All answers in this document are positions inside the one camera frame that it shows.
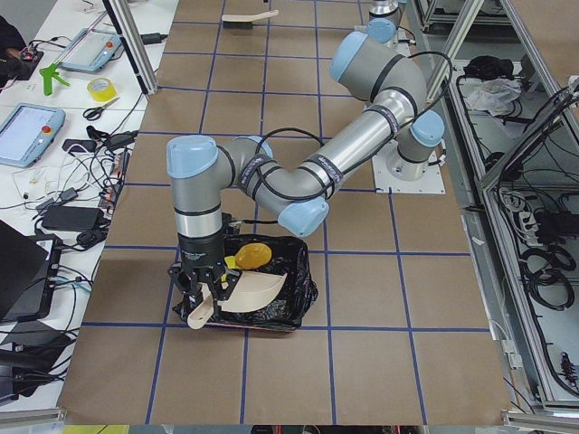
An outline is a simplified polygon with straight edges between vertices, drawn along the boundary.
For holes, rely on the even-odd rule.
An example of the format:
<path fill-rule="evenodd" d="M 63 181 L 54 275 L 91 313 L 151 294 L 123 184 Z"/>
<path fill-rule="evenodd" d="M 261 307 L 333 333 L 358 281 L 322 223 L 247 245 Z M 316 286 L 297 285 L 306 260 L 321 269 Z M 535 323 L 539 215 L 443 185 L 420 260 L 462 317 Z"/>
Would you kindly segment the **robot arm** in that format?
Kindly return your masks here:
<path fill-rule="evenodd" d="M 236 187 L 304 238 L 326 219 L 330 198 L 362 165 L 380 157 L 400 183 L 421 179 L 444 125 L 428 108 L 426 80 L 415 55 L 360 32 L 338 46 L 333 80 L 363 103 L 361 113 L 314 152 L 292 156 L 266 137 L 236 137 L 219 144 L 203 135 L 166 146 L 180 258 L 168 271 L 182 294 L 180 316 L 194 328 L 218 313 L 251 313 L 270 304 L 289 281 L 226 262 L 222 193 Z"/>
<path fill-rule="evenodd" d="M 369 9 L 367 34 L 380 43 L 392 42 L 397 38 L 406 1 L 373 1 Z"/>

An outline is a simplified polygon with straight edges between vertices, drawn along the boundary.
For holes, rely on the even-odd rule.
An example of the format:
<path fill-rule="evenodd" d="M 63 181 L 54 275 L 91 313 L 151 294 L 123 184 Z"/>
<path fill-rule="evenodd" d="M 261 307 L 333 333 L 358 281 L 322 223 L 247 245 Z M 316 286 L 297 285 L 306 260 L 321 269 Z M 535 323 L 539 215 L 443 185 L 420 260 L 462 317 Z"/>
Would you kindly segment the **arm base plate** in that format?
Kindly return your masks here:
<path fill-rule="evenodd" d="M 398 143 L 391 140 L 372 158 L 375 189 L 379 193 L 445 194 L 437 160 L 432 148 L 426 162 L 407 162 L 398 154 Z"/>

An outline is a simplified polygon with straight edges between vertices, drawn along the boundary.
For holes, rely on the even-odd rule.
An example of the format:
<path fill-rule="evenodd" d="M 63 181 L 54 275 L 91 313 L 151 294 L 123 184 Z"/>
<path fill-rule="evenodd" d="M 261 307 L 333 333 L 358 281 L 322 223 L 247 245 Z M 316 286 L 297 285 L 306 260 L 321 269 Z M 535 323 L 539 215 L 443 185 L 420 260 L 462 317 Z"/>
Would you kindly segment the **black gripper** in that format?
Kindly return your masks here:
<path fill-rule="evenodd" d="M 205 283 L 213 297 L 214 316 L 221 314 L 220 302 L 227 301 L 240 280 L 240 271 L 230 269 L 225 263 L 222 243 L 180 243 L 179 261 L 172 264 L 167 274 L 183 294 L 183 312 L 193 312 L 204 301 Z"/>

